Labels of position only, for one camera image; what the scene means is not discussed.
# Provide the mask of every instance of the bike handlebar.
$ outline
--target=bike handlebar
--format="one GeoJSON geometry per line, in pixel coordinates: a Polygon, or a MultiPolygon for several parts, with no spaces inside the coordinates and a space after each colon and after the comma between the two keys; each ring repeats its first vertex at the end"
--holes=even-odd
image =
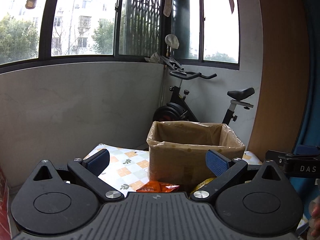
{"type": "Polygon", "coordinates": [[[179,71],[179,70],[170,71],[169,75],[173,76],[173,77],[177,77],[177,78],[183,79],[183,80],[190,80],[190,79],[194,79],[194,78],[197,78],[197,77],[201,77],[201,78],[204,78],[204,79],[212,79],[212,78],[217,76],[217,74],[213,74],[211,76],[204,76],[200,72],[198,72],[198,73],[192,72],[192,71],[183,71],[182,72],[182,71],[179,71]]]}

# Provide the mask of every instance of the window pane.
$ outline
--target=window pane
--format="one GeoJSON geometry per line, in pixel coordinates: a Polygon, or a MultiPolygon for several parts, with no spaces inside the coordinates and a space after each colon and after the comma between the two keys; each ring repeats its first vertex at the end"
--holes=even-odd
{"type": "Polygon", "coordinates": [[[38,57],[46,0],[26,9],[27,0],[0,0],[0,64],[38,57]]]}
{"type": "Polygon", "coordinates": [[[52,56],[113,54],[116,1],[58,0],[52,38],[60,44],[52,56]]]}
{"type": "Polygon", "coordinates": [[[159,53],[161,0],[122,0],[119,54],[159,53]]]}
{"type": "Polygon", "coordinates": [[[231,14],[229,0],[204,0],[204,60],[238,63],[238,4],[231,14]]]}
{"type": "Polygon", "coordinates": [[[173,0],[171,33],[179,40],[173,50],[175,58],[199,58],[200,10],[199,0],[173,0]]]}

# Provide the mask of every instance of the brown cardboard box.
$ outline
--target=brown cardboard box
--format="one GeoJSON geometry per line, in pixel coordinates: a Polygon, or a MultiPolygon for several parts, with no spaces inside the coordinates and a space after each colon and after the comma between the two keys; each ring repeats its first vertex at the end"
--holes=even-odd
{"type": "Polygon", "coordinates": [[[149,179],[184,185],[187,191],[214,177],[205,164],[209,149],[230,160],[242,158],[245,150],[234,131],[221,123],[153,122],[147,143],[149,179]]]}

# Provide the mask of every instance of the brown wooden panel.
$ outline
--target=brown wooden panel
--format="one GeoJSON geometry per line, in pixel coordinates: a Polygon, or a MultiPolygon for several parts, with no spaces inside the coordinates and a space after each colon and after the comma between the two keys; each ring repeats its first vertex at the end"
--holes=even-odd
{"type": "Polygon", "coordinates": [[[248,150],[291,152],[307,98],[309,44],[302,0],[260,0],[263,70],[248,150]]]}

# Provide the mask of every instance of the handlebar grip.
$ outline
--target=handlebar grip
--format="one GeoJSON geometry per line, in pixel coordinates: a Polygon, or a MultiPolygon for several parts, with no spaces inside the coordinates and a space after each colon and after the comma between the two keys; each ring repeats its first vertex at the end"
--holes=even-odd
{"type": "Polygon", "coordinates": [[[180,74],[179,71],[170,71],[169,75],[173,76],[173,77],[177,77],[177,78],[183,79],[183,80],[190,80],[190,79],[194,79],[194,78],[197,78],[197,77],[201,77],[201,73],[200,72],[194,73],[194,74],[192,74],[190,76],[184,76],[184,75],[180,74]]]}
{"type": "Polygon", "coordinates": [[[201,78],[204,78],[204,79],[212,79],[212,78],[214,78],[214,77],[216,77],[216,76],[217,76],[217,74],[213,74],[213,75],[211,75],[211,76],[201,75],[200,77],[201,77],[201,78]]]}

